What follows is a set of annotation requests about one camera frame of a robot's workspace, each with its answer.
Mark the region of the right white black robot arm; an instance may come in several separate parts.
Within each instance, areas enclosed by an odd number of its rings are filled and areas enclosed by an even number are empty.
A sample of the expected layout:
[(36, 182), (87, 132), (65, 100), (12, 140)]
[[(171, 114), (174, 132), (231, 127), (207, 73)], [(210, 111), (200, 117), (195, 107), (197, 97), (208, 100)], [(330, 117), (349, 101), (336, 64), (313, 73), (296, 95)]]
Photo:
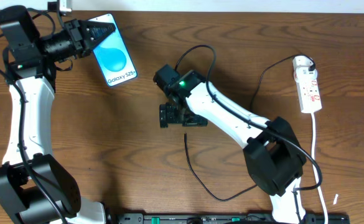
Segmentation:
[(169, 124), (206, 126), (213, 123), (242, 148), (248, 173), (271, 199), (276, 222), (299, 223), (306, 215), (298, 188), (305, 155), (290, 124), (253, 114), (221, 94), (196, 71), (180, 75), (164, 65), (154, 83), (170, 100), (159, 107), (162, 128)]

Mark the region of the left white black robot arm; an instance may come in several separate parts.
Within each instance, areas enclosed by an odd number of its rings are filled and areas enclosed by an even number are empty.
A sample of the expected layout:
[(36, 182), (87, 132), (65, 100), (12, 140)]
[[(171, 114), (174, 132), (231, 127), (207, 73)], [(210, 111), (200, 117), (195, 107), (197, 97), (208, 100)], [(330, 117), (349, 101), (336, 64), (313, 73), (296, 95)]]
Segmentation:
[(103, 203), (81, 196), (76, 180), (54, 158), (50, 130), (59, 64), (90, 55), (115, 25), (65, 22), (55, 1), (46, 11), (21, 5), (2, 9), (0, 28), (8, 42), (1, 75), (12, 97), (0, 205), (14, 223), (116, 223)]

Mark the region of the white power strip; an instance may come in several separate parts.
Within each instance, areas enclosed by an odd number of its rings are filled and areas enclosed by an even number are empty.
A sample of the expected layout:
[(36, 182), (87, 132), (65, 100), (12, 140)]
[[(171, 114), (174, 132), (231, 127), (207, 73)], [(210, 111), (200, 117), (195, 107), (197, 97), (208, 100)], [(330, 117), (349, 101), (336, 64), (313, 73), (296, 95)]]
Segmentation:
[(310, 114), (322, 109), (317, 75), (316, 69), (309, 71), (308, 67), (298, 67), (294, 71), (294, 79), (296, 81), (299, 105), (302, 113)]

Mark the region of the white paper scrap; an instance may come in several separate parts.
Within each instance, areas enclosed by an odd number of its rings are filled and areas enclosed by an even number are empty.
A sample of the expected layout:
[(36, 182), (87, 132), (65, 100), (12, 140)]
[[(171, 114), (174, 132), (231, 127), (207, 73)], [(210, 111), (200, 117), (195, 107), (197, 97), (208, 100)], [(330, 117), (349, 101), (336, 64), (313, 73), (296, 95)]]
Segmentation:
[(337, 204), (337, 200), (338, 200), (338, 194), (335, 194), (334, 200), (333, 200), (333, 205)]

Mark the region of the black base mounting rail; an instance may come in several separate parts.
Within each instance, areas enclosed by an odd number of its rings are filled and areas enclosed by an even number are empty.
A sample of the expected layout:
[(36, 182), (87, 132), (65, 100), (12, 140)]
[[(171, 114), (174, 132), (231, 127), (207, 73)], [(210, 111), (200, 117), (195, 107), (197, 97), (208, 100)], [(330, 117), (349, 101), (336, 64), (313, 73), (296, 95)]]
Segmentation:
[[(125, 213), (117, 215), (119, 224), (221, 224), (221, 223), (287, 223), (277, 222), (271, 214), (249, 213), (247, 215), (144, 215), (142, 213)], [(321, 224), (322, 215), (307, 213), (300, 223)], [(330, 224), (350, 224), (348, 215), (329, 215)]]

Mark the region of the blue screen Samsung smartphone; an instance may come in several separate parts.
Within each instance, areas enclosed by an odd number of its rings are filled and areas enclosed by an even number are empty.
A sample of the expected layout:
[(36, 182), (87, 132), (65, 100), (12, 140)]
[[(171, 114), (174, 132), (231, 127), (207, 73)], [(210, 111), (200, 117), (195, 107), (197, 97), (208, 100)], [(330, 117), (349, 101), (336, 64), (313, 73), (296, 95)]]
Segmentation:
[(108, 86), (119, 85), (138, 76), (127, 47), (112, 14), (94, 17), (90, 21), (112, 23), (115, 31), (93, 52)]

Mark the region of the white USB wall charger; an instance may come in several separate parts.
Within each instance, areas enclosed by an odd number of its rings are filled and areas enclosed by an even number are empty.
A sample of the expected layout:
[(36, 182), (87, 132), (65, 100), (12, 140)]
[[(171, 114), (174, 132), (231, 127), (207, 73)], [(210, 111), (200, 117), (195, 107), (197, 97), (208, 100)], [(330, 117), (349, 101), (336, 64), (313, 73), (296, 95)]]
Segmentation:
[(295, 70), (300, 67), (307, 67), (310, 72), (315, 70), (315, 62), (306, 55), (298, 55), (294, 57), (292, 63)]

